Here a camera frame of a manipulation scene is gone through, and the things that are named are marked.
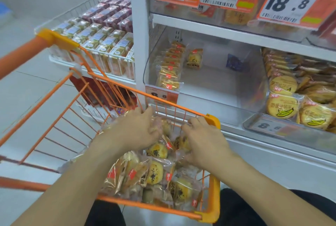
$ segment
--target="white shelf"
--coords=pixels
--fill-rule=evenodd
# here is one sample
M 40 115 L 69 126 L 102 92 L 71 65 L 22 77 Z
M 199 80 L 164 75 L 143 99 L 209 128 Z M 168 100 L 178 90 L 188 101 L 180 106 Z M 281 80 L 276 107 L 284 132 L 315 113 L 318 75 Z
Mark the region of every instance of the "white shelf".
M 312 46 L 307 40 L 302 43 L 290 42 L 159 14 L 153 14 L 153 23 L 336 62 L 336 51 Z
M 62 60 L 58 60 L 55 59 L 52 55 L 49 55 L 49 60 L 55 64 L 57 64 L 58 66 L 60 66 L 62 69 L 64 69 L 65 71 L 69 71 L 69 67 L 74 67 L 76 65 L 76 63 L 73 62 L 67 62 L 67 61 L 62 61 Z M 93 70 L 94 73 L 103 76 L 99 71 Z M 87 76 L 87 77 L 91 77 L 88 73 L 85 67 L 82 67 L 82 75 L 83 76 Z M 136 84 L 134 81 L 129 80 L 126 75 L 124 78 L 120 78 L 116 75 L 112 75 L 110 73 L 106 73 L 107 77 L 112 79 L 113 81 L 123 84 L 125 86 L 131 87 L 131 88 L 136 88 Z

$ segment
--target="orange shopping cart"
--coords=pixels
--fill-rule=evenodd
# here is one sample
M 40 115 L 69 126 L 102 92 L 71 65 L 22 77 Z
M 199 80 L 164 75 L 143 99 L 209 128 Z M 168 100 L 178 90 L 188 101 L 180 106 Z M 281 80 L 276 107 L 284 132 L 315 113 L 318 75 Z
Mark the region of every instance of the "orange shopping cart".
M 220 127 L 219 121 L 212 116 L 200 114 L 113 81 L 106 76 L 104 71 L 96 63 L 95 58 L 84 47 L 67 37 L 48 29 L 41 30 L 34 39 L 0 59 L 0 79 L 10 74 L 40 51 L 50 46 L 58 46 L 61 50 L 67 50 L 68 52 L 71 52 L 72 55 L 76 55 L 79 59 L 81 67 L 86 67 L 87 74 L 92 79 L 88 80 L 87 78 L 84 78 L 81 74 L 81 68 L 79 70 L 79 68 L 70 67 L 69 73 L 59 83 L 57 83 L 44 98 L 42 98 L 30 111 L 17 121 L 15 125 L 6 130 L 4 136 L 0 139 L 0 147 L 6 143 L 10 143 L 11 139 L 15 137 L 17 132 L 24 130 L 24 126 L 27 122 L 34 120 L 34 115 L 43 109 L 44 104 L 53 96 L 56 96 L 57 93 L 60 93 L 61 87 L 65 86 L 65 83 L 68 80 L 74 78 L 80 83 L 80 85 L 77 86 L 78 91 L 74 93 L 70 103 L 45 129 L 44 133 L 36 140 L 33 140 L 31 147 L 25 151 L 24 156 L 20 159 L 0 156 L 1 161 L 57 173 L 57 166 L 61 166 L 65 161 L 80 152 L 79 149 L 83 149 L 87 146 L 90 140 L 99 133 L 99 130 L 103 125 L 110 123 L 119 117 L 123 112 L 126 112 L 136 106 L 143 109 L 144 105 L 139 103 L 140 96 L 151 98 L 154 101 L 152 104 L 156 114 L 170 119 L 173 129 L 180 131 L 180 127 L 187 121 L 187 118 L 190 115 L 204 116 L 209 124 L 215 125 L 218 128 Z M 100 73 L 92 71 L 86 59 L 90 59 Z M 165 114 L 158 112 L 158 105 L 166 108 Z M 81 112 L 78 112 L 78 109 L 91 119 L 82 116 Z M 184 117 L 177 117 L 176 114 L 168 115 L 167 109 L 174 110 L 175 113 L 176 109 L 179 109 L 179 112 L 182 110 L 184 111 Z M 60 133 L 62 138 L 55 140 L 55 135 L 52 135 L 52 132 Z M 43 149 L 46 144 L 53 145 L 54 148 L 51 149 L 51 152 Z M 58 153 L 58 151 L 67 152 L 67 157 L 65 158 L 64 153 Z M 36 156 L 40 156 L 39 158 L 42 158 L 42 160 L 33 160 Z M 201 222 L 213 223 L 219 217 L 220 182 L 214 176 L 207 174 L 205 171 L 200 174 L 200 177 L 197 180 L 202 182 L 204 192 L 203 198 L 198 206 L 198 210 L 193 212 L 169 209 L 152 204 L 139 203 L 104 195 L 99 195 L 98 199 L 124 204 L 127 206 L 135 206 L 143 209 L 185 216 Z M 44 192 L 49 186 L 50 185 L 48 184 L 39 182 L 0 177 L 0 187 L 4 188 Z

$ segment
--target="tiled floor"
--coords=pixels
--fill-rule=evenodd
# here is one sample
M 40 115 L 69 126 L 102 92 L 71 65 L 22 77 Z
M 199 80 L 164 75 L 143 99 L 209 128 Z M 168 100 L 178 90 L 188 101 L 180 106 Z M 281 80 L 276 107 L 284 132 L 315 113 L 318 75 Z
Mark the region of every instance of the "tiled floor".
M 33 29 L 65 12 L 66 10 L 82 3 L 85 0 L 0 0 L 13 10 L 15 18 L 10 23 L 0 27 L 0 57 L 14 50 L 34 37 Z M 48 60 L 47 50 L 19 67 L 6 78 L 0 81 L 2 94 L 0 131 L 8 131 L 15 121 L 27 113 L 36 105 L 61 79 L 66 71 L 57 67 Z M 72 83 L 67 82 L 56 92 L 32 117 L 27 121 L 10 139 L 0 148 L 0 154 L 12 159 L 21 159 L 42 133 L 50 126 L 57 116 L 65 109 L 70 101 L 77 94 Z M 75 114 L 67 112 L 65 118 L 76 123 L 91 136 L 91 130 Z M 90 122 L 95 128 L 98 125 Z M 87 144 L 90 139 L 71 127 L 65 121 L 57 123 L 57 127 Z M 60 131 L 51 130 L 48 138 L 60 143 L 71 144 L 70 148 L 79 151 L 83 145 L 74 142 Z M 50 152 L 54 155 L 69 159 L 73 152 L 62 149 L 47 140 L 42 141 L 38 147 L 40 151 Z M 50 158 L 40 153 L 33 152 L 27 162 L 41 164 L 46 167 L 57 168 L 63 163 L 62 160 Z M 28 181 L 36 181 L 52 184 L 58 174 L 44 172 L 38 169 L 31 169 L 25 166 L 18 166 L 2 162 L 0 164 L 0 175 L 4 177 L 18 178 Z M 1 225 L 10 225 L 25 209 L 27 209 L 40 193 L 0 189 L 0 218 Z M 123 210 L 127 225 L 198 225 L 198 222 L 187 218 L 167 215 L 160 212 L 141 210 L 135 207 L 125 207 Z

